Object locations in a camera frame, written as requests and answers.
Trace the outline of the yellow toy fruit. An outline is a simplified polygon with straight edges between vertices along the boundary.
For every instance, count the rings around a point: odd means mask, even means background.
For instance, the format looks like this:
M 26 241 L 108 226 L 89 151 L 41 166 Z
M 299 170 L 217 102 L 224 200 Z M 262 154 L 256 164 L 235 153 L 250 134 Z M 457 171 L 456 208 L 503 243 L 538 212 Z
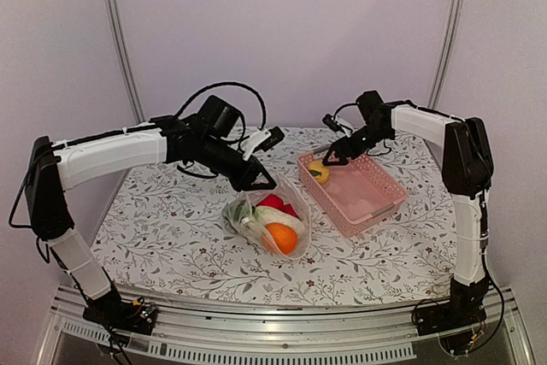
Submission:
M 320 185 L 324 185 L 330 178 L 330 169 L 323 164 L 322 160 L 310 162 L 307 165 L 307 169 Z

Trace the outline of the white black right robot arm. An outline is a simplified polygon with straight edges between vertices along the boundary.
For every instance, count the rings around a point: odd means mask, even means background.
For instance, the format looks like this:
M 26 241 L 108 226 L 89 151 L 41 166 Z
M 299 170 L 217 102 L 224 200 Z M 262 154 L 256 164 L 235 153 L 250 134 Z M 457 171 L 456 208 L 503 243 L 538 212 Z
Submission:
M 324 165 L 345 166 L 397 132 L 421 138 L 441 151 L 441 174 L 455 206 L 457 236 L 450 302 L 442 309 L 442 320 L 448 327 L 460 327 L 473 316 L 475 303 L 490 283 L 485 250 L 494 166 L 485 124 L 478 117 L 461 119 L 409 100 L 385 102 L 376 91 L 363 92 L 354 105 L 365 124 L 332 143 Z

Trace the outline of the red toy tomato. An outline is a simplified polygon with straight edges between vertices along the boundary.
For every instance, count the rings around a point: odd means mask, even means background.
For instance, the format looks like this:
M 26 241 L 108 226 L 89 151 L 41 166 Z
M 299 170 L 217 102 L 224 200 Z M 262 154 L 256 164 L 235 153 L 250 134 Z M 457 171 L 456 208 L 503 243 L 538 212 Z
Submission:
M 281 197 L 275 194 L 269 194 L 265 198 L 263 198 L 257 205 L 266 206 L 273 209 L 283 209 L 285 203 Z

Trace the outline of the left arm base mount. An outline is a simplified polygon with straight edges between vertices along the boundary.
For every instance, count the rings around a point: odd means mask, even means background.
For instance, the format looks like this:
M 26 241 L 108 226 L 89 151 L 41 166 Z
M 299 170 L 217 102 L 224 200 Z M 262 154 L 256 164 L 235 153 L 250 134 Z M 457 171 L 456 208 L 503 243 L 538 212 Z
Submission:
M 99 299 L 89 299 L 83 319 L 110 330 L 150 336 L 155 328 L 157 315 L 155 303 L 146 303 L 141 297 L 126 302 L 117 291 L 112 291 Z

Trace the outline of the clear zip top bag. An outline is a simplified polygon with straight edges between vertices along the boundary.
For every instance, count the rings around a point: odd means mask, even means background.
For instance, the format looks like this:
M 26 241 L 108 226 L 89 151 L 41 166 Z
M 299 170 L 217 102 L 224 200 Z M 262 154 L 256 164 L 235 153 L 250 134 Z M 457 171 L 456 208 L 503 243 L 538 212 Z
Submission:
M 227 225 L 254 245 L 289 260 L 302 258 L 311 241 L 311 211 L 297 187 L 284 175 L 273 176 L 272 190 L 246 192 L 227 204 Z

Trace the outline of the orange toy fruit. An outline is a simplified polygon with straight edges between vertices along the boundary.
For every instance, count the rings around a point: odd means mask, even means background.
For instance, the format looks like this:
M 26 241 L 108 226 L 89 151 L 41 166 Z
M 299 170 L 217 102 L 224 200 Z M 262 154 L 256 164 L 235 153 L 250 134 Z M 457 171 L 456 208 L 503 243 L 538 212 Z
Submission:
M 297 246 L 297 233 L 289 226 L 273 222 L 266 225 L 269 235 L 262 236 L 262 245 L 272 253 L 291 254 Z

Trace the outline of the white toy radish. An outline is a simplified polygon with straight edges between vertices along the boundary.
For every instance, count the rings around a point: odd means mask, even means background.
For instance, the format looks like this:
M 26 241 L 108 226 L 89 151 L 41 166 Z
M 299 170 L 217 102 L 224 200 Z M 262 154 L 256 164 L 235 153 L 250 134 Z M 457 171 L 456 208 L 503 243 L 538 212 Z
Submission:
M 229 203 L 222 215 L 231 229 L 250 242 L 258 244 L 262 239 L 263 226 L 256 220 L 248 200 L 236 199 Z
M 266 206 L 257 206 L 255 207 L 253 215 L 263 226 L 279 223 L 290 227 L 298 235 L 306 233 L 306 226 L 299 219 L 288 215 L 281 210 Z

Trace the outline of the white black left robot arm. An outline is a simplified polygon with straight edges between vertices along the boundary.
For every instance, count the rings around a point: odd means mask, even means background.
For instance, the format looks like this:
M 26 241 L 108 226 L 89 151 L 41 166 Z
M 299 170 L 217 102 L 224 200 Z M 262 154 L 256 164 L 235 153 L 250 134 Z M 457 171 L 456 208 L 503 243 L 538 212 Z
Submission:
M 24 179 L 30 228 L 94 301 L 108 325 L 127 317 L 111 280 L 75 231 L 65 193 L 89 180 L 145 165 L 194 162 L 228 178 L 235 191 L 272 190 L 274 178 L 254 156 L 254 146 L 236 150 L 226 141 L 241 112 L 210 96 L 193 115 L 156 117 L 136 127 L 57 144 L 43 136 L 32 147 Z

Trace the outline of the red toy strawberry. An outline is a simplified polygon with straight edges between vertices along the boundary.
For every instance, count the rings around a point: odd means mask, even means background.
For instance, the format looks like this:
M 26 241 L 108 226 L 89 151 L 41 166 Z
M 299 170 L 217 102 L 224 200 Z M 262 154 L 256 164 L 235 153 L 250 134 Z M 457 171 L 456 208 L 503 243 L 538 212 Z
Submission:
M 299 216 L 298 216 L 296 210 L 292 207 L 292 205 L 291 205 L 290 203 L 284 204 L 283 207 L 281 208 L 281 210 L 282 210 L 284 213 L 288 214 L 288 215 L 291 215 L 291 216 L 293 216 L 293 217 L 295 217 L 295 218 L 297 218 L 297 219 L 299 218 Z

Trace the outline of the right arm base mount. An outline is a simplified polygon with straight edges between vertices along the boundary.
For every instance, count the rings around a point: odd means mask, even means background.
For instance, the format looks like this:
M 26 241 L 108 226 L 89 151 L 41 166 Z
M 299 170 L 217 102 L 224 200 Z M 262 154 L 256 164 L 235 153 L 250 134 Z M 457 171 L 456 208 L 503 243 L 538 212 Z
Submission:
M 452 297 L 448 302 L 423 299 L 411 311 L 411 321 L 420 336 L 480 324 L 486 318 L 482 302 Z

